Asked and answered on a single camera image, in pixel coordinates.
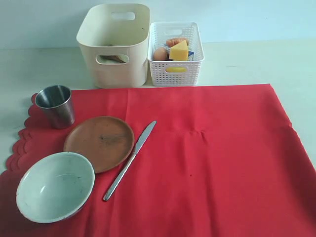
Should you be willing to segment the yellow lemon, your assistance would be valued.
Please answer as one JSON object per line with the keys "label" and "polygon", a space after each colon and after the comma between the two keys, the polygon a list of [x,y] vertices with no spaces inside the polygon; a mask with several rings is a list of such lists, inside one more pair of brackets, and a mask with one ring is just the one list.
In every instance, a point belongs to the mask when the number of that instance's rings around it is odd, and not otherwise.
{"label": "yellow lemon", "polygon": [[168,67],[165,69],[167,73],[185,73],[186,70],[184,67]]}

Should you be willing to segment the brown egg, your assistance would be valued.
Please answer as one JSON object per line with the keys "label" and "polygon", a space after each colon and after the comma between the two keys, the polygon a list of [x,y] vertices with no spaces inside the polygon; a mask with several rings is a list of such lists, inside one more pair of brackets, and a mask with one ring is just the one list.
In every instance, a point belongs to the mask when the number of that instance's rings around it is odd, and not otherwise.
{"label": "brown egg", "polygon": [[168,60],[168,51],[163,47],[157,48],[154,51],[153,60],[154,61],[167,61]]}

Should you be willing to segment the yellow cheese wedge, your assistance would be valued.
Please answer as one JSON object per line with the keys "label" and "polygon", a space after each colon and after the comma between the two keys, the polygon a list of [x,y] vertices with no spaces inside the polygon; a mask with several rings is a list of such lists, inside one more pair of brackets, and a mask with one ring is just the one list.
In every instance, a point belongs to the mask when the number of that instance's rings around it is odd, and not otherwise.
{"label": "yellow cheese wedge", "polygon": [[187,42],[186,40],[183,40],[170,48],[169,59],[174,61],[187,61],[188,54],[189,50]]}

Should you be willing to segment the small milk carton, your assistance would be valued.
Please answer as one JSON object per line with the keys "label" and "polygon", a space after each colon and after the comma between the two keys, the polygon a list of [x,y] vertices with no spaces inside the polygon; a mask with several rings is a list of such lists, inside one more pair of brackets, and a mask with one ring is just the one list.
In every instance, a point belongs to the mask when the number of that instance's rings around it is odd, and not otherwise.
{"label": "small milk carton", "polygon": [[188,51],[188,61],[193,61],[194,60],[194,52]]}

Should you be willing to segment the dark wooden spoon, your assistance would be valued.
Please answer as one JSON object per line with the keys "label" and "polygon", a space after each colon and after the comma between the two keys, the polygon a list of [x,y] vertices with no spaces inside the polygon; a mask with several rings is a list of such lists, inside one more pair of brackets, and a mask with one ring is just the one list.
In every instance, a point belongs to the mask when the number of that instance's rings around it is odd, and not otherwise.
{"label": "dark wooden spoon", "polygon": [[106,63],[108,63],[108,64],[127,63],[126,58],[123,56],[119,56],[119,55],[103,55],[102,57],[106,61]]}

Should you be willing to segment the fried chicken piece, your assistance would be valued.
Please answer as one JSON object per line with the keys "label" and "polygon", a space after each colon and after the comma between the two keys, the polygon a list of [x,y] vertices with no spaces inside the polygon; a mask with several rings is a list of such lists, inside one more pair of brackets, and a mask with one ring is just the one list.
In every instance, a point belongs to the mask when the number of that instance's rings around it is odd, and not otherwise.
{"label": "fried chicken piece", "polygon": [[182,41],[185,41],[186,44],[189,45],[189,40],[187,38],[172,38],[172,39],[168,39],[168,40],[166,40],[165,44],[168,47],[173,47],[173,46],[179,44]]}

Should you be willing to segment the stainless steel cup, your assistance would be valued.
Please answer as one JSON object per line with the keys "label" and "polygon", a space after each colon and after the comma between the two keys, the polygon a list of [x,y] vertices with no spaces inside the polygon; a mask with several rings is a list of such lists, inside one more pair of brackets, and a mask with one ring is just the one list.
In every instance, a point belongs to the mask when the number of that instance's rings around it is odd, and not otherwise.
{"label": "stainless steel cup", "polygon": [[46,87],[35,96],[35,104],[56,129],[68,128],[75,122],[72,91],[66,86]]}

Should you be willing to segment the pale green ceramic bowl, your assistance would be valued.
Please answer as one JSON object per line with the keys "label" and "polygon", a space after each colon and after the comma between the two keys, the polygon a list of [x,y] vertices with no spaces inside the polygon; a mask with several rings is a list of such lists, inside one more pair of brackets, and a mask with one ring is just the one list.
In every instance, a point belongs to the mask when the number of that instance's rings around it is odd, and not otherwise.
{"label": "pale green ceramic bowl", "polygon": [[19,212],[35,223],[54,223],[75,215],[87,202],[95,182],[84,156],[54,153],[32,165],[16,191]]}

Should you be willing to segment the stainless steel table knife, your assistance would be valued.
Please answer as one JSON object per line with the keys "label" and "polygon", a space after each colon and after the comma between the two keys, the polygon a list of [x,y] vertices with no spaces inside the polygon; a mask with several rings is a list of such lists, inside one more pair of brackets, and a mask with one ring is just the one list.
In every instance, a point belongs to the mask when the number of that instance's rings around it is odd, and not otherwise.
{"label": "stainless steel table knife", "polygon": [[132,162],[136,158],[137,154],[139,153],[139,151],[141,150],[141,148],[145,144],[146,140],[148,139],[149,135],[151,134],[156,123],[157,123],[157,121],[154,120],[144,129],[144,131],[142,132],[142,134],[138,138],[138,140],[135,144],[135,147],[134,147],[134,149],[131,153],[131,156],[128,159],[127,163],[124,165],[124,167],[122,168],[120,173],[117,175],[117,177],[115,178],[115,180],[113,181],[113,183],[110,185],[110,187],[106,191],[105,195],[103,196],[103,201],[108,201],[110,199],[110,197],[112,196],[112,194],[114,193],[114,191],[118,187],[119,183],[121,182],[122,178],[126,174],[127,170],[131,166]]}

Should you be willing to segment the white perforated plastic basket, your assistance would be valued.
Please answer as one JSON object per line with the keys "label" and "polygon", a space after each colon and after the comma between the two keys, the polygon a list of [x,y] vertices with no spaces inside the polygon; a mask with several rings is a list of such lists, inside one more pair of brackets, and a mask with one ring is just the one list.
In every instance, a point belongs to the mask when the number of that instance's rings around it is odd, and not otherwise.
{"label": "white perforated plastic basket", "polygon": [[[187,38],[188,50],[194,52],[193,61],[154,61],[154,51],[163,47],[168,52],[165,42],[172,38]],[[196,85],[204,60],[199,28],[195,22],[154,22],[150,25],[148,62],[154,86],[189,86]],[[168,67],[184,67],[185,73],[167,73]]]}

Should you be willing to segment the brown wooden plate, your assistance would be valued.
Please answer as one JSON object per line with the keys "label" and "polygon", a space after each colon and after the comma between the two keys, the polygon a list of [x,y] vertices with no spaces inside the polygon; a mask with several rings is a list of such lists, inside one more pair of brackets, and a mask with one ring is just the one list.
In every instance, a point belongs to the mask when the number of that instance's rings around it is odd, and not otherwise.
{"label": "brown wooden plate", "polygon": [[108,171],[130,155],[134,147],[134,133],[123,120],[100,116],[77,125],[67,136],[63,151],[86,157],[95,173]]}

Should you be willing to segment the red tablecloth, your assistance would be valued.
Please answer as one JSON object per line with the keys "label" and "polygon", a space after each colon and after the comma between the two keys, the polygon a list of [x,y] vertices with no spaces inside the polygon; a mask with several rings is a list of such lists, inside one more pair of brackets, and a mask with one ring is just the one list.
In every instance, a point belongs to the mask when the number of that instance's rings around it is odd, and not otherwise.
{"label": "red tablecloth", "polygon": [[268,84],[75,90],[76,122],[125,120],[152,133],[112,197],[120,167],[99,174],[75,216],[52,224],[24,218],[15,193],[38,160],[62,151],[37,106],[0,176],[3,237],[313,237],[316,171]]}

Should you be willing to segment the cream plastic bin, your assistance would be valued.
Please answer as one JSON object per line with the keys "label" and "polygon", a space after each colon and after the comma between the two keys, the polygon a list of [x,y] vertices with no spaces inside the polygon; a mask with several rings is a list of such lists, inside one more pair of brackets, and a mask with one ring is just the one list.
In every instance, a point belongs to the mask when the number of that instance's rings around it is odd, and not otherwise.
{"label": "cream plastic bin", "polygon": [[[104,3],[86,14],[77,42],[99,88],[140,87],[147,79],[150,9],[138,3]],[[108,64],[103,55],[126,58]]]}

